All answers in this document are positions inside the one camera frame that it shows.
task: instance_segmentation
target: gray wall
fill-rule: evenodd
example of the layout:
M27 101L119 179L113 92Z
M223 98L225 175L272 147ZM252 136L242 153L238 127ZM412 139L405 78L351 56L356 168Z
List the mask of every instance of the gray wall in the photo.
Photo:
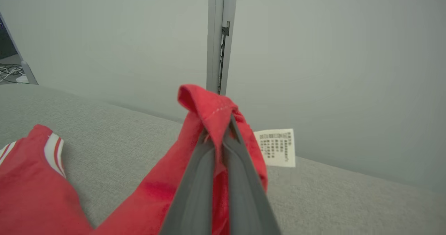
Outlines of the gray wall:
M237 0L227 95L297 155L446 192L445 0Z
M180 120L206 86L208 0L0 0L41 86Z

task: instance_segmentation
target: red cloth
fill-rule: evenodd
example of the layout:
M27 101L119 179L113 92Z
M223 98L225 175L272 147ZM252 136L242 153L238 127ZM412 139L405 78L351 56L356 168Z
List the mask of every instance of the red cloth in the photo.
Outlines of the red cloth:
M223 134L234 114L240 133L263 185L266 165L257 141L243 115L228 97L196 85L183 85L178 102L189 110L178 141L128 197L93 233L104 235L158 234L203 127L216 147L212 203L212 235L229 234L228 171L222 164Z
M0 150L0 234L88 234L78 194L65 179L63 140L36 125Z

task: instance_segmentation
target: gray fabric upholstery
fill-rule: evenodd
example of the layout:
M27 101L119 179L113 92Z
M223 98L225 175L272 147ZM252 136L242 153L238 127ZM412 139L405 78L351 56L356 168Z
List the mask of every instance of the gray fabric upholstery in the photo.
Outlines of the gray fabric upholstery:
M65 140L62 160L97 227L174 143L181 124L34 85L0 86L0 145L35 124ZM446 196L297 157L268 167L284 234L444 234Z

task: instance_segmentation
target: care label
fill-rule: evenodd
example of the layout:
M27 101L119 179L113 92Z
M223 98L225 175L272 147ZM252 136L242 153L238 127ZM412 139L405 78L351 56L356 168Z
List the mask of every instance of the care label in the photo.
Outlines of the care label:
M254 132L266 165L296 167L293 129Z

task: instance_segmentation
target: white stripe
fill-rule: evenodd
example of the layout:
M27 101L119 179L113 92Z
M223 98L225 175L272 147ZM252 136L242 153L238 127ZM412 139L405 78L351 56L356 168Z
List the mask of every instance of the white stripe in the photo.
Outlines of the white stripe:
M63 171L62 167L62 146L63 146L63 139L61 138L59 143L59 148L57 149L57 162L59 163L59 167L62 170L63 176L66 178L67 176L65 176L65 172Z
M48 141L46 141L45 148L43 148L43 151L45 152L45 158L48 161L51 168L53 168L62 177L65 177L63 173L59 171L59 168L56 165L56 161L54 160L54 149L56 148L57 140L59 140L59 136L54 133L51 133L51 135L48 138Z
M10 145L9 145L9 148L5 151L5 154L3 155L3 157L0 159L0 165L1 165L1 163L5 160L5 158L6 158L6 156L11 152L11 150L14 148L14 145L16 145L16 142L13 142L13 143L11 143Z
M3 149L0 150L0 157L1 155L3 155L3 152L5 151L6 147L8 147L9 144L5 145L5 147L3 147Z

